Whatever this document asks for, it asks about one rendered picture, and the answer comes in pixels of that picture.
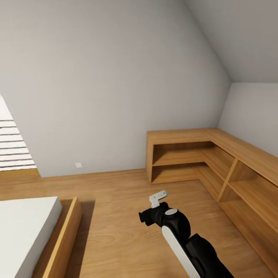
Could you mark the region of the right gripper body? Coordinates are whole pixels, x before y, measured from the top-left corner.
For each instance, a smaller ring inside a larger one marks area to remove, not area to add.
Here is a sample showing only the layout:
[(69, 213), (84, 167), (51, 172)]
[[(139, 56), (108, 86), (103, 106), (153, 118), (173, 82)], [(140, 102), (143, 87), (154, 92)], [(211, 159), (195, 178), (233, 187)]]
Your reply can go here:
[(160, 210), (167, 209), (167, 208), (168, 208), (167, 203), (166, 202), (162, 202), (162, 203), (159, 204), (158, 207), (144, 210), (143, 211), (143, 217), (144, 217), (145, 224), (147, 226), (150, 226), (151, 224), (157, 223), (157, 221), (156, 221), (156, 214)]

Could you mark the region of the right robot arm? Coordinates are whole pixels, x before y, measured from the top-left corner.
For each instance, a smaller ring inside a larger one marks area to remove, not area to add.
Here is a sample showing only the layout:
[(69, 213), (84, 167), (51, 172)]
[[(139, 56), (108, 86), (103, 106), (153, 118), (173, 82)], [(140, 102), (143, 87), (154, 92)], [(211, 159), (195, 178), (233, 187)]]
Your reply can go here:
[(168, 208), (168, 193), (163, 190), (149, 197), (151, 208), (139, 212), (140, 221), (147, 226), (157, 223), (178, 260), (190, 278), (234, 278), (218, 259), (214, 247), (198, 233), (191, 235), (190, 223), (177, 209)]

